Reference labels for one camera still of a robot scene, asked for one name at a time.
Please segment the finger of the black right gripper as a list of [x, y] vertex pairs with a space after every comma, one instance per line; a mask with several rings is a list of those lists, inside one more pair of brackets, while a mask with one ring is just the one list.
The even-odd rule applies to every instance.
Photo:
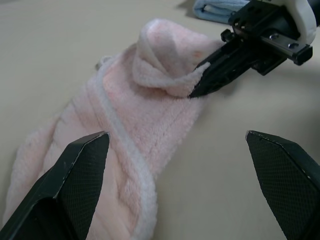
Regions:
[[214, 93], [233, 82], [246, 72], [253, 64], [253, 53], [243, 49], [225, 51], [216, 50], [205, 60], [197, 65], [197, 68], [209, 66], [204, 70], [199, 82], [195, 85], [190, 98], [199, 98]]
[[234, 39], [212, 53], [199, 65], [209, 63], [200, 84], [229, 84], [251, 67], [251, 51], [248, 44]]

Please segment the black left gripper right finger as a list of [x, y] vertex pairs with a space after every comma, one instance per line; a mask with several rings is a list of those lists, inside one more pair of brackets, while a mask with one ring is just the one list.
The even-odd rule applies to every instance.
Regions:
[[288, 240], [320, 238], [320, 166], [297, 143], [249, 130], [245, 136], [263, 196]]

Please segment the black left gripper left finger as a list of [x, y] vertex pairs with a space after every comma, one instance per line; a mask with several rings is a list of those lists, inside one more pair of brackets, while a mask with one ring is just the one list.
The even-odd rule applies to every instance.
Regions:
[[71, 142], [0, 231], [2, 240], [84, 240], [101, 194], [110, 137]]

